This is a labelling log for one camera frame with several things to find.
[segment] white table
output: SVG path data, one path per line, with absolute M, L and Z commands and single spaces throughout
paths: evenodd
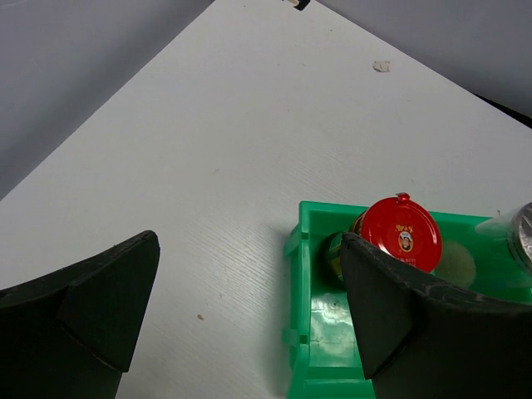
M 0 202 L 0 288 L 153 229 L 118 397 L 279 397 L 300 200 L 405 190 L 495 215 L 530 200 L 531 150 L 526 127 L 316 2 L 218 0 Z

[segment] red jar lid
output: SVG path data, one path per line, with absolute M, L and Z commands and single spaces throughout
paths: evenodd
M 381 199 L 369 208 L 360 235 L 394 258 L 428 273 L 440 261 L 438 225 L 406 193 Z

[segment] silver lid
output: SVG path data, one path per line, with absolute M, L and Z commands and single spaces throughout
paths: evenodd
M 515 260 L 532 274 L 532 202 L 515 214 L 508 241 Z

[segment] small debris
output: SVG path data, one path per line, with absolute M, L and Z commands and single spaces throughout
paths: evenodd
M 373 62 L 373 69 L 377 72 L 389 72 L 390 62 L 389 61 L 375 61 Z

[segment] gray wall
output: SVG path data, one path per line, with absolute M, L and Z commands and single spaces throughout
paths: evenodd
M 532 1 L 319 1 L 465 89 L 532 116 Z
M 0 199 L 213 1 L 0 0 Z

